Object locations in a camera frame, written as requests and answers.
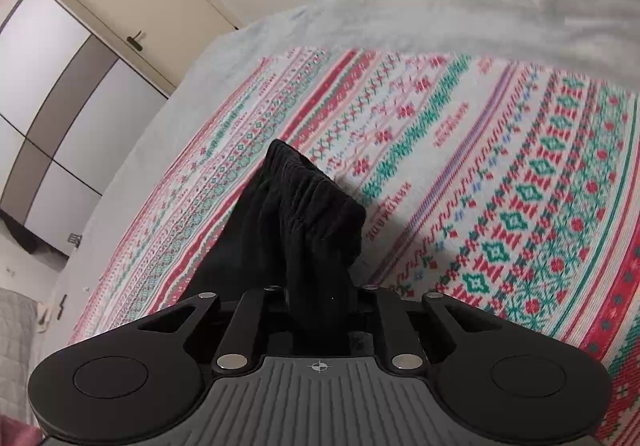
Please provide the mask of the upper pink pillow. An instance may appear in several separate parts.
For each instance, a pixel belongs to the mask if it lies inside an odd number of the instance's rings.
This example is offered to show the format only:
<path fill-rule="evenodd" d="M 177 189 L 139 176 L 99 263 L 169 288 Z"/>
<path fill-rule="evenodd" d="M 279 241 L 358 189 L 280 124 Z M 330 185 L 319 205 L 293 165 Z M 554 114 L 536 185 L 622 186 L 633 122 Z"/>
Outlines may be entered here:
<path fill-rule="evenodd" d="M 0 419 L 1 446 L 38 446 L 43 441 L 40 429 L 7 416 Z"/>

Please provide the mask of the white grey wardrobe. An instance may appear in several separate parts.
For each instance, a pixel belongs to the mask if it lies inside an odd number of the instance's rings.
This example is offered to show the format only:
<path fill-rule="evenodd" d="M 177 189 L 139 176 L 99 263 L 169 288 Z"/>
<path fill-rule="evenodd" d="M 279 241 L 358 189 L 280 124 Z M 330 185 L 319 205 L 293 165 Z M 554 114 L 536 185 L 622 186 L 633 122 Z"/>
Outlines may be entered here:
<path fill-rule="evenodd" d="M 1 23 L 1 209 L 52 248 L 81 235 L 167 97 L 58 1 Z"/>

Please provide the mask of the cream door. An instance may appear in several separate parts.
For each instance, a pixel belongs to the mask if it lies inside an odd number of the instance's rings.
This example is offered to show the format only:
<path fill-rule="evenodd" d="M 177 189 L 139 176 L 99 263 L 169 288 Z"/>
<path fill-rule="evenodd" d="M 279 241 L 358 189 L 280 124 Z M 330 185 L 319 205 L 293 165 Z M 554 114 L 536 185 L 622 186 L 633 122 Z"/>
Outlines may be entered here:
<path fill-rule="evenodd" d="M 235 26 L 209 0 L 77 0 L 171 85 Z"/>

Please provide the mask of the patterned red green blanket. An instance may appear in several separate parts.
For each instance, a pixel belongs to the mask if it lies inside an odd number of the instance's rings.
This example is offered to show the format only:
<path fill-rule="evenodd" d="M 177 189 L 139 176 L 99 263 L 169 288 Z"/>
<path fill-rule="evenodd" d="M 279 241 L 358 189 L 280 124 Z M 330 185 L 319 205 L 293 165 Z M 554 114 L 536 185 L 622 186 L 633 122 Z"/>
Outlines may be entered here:
<path fill-rule="evenodd" d="M 175 302 L 280 138 L 367 210 L 356 277 L 435 288 L 599 359 L 639 440 L 639 95 L 532 62 L 299 47 L 189 128 L 70 336 Z"/>

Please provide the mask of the black pants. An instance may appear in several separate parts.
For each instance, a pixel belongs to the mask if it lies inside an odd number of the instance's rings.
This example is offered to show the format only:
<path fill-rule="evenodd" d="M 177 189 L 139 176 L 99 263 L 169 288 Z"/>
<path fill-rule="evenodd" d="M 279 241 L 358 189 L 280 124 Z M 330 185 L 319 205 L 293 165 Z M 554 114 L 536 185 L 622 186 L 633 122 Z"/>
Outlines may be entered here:
<path fill-rule="evenodd" d="M 259 325 L 277 350 L 347 356 L 355 296 L 349 270 L 365 220 L 360 203 L 274 140 L 182 295 L 210 291 L 238 302 L 260 291 Z"/>

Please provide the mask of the grey padded headboard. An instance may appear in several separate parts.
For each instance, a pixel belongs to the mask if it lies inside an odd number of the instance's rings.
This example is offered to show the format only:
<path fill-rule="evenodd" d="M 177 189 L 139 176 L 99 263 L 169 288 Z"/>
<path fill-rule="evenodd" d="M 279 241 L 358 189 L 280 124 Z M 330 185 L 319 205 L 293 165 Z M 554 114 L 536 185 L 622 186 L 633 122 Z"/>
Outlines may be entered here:
<path fill-rule="evenodd" d="M 1 413 L 19 422 L 35 424 L 27 385 L 37 355 L 38 303 L 2 289 L 0 310 Z"/>

